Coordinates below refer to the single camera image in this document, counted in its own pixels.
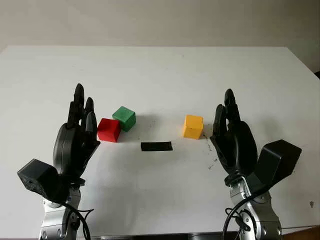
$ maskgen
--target black tape strip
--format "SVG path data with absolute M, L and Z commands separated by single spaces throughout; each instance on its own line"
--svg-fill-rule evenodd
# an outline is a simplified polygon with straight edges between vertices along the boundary
M 170 141 L 162 142 L 141 142 L 141 151 L 172 151 L 172 145 Z

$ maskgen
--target white table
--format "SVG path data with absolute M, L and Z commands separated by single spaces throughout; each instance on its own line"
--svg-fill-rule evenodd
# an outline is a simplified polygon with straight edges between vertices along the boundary
M 182 128 L 185 115 L 203 116 L 210 136 L 227 88 L 258 152 L 278 139 L 302 148 L 294 173 L 270 191 L 282 226 L 320 224 L 320 81 L 287 48 L 10 46 L 0 55 L 0 238 L 39 234 L 42 198 L 16 172 L 32 158 L 52 164 L 77 83 L 98 122 L 120 106 L 137 116 L 82 175 L 79 209 L 95 208 L 92 236 L 222 230 L 233 206 L 227 174 L 211 142 L 183 138 Z M 141 152 L 141 141 L 174 150 Z

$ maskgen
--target yellow cube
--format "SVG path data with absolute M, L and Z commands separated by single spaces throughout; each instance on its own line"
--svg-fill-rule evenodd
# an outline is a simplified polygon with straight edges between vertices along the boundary
M 202 116 L 185 116 L 183 136 L 190 139 L 199 139 L 204 129 L 204 118 Z

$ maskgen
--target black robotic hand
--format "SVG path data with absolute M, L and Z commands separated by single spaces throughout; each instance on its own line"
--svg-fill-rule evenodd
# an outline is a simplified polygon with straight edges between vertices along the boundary
M 228 173 L 225 184 L 229 186 L 231 182 L 244 177 L 249 187 L 255 191 L 265 186 L 270 188 L 289 176 L 302 150 L 289 142 L 277 140 L 264 145 L 257 159 L 255 139 L 249 126 L 240 120 L 231 89 L 225 92 L 224 104 L 225 106 L 220 104 L 216 108 L 210 139 Z
M 254 171 L 257 163 L 256 143 L 249 126 L 240 120 L 231 89 L 225 92 L 224 104 L 225 106 L 219 104 L 216 108 L 210 139 L 226 172 L 230 176 L 247 176 Z
M 100 144 L 94 102 L 89 97 L 84 108 L 84 99 L 84 88 L 78 84 L 68 121 L 61 126 L 55 141 L 53 166 L 33 159 L 17 172 L 28 190 L 53 202 L 64 202 L 70 185 L 84 184 L 80 176 Z
M 88 97 L 84 108 L 84 88 L 75 88 L 67 123 L 58 132 L 53 149 L 53 166 L 61 175 L 79 178 L 100 142 L 97 141 L 97 120 L 94 101 Z

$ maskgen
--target robotic hand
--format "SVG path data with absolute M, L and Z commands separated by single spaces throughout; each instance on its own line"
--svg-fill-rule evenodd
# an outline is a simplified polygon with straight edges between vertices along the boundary
M 216 108 L 210 137 L 228 173 L 224 182 L 230 187 L 230 197 L 235 204 L 233 209 L 226 209 L 228 217 L 222 238 L 225 239 L 231 218 L 235 218 L 242 240 L 280 240 L 281 225 L 272 209 L 268 190 L 291 175 L 302 150 L 278 140 L 266 144 L 258 159 L 254 137 L 249 126 L 240 120 L 231 89 L 225 93 L 224 104 Z
M 80 186 L 85 184 L 80 176 L 100 142 L 94 102 L 89 97 L 84 107 L 84 99 L 84 88 L 78 84 L 67 123 L 61 126 L 55 141 L 53 166 L 33 159 L 17 172 L 26 189 L 44 197 L 39 239 L 75 240 L 80 221 L 84 237 L 90 239 L 86 220 L 77 210 Z

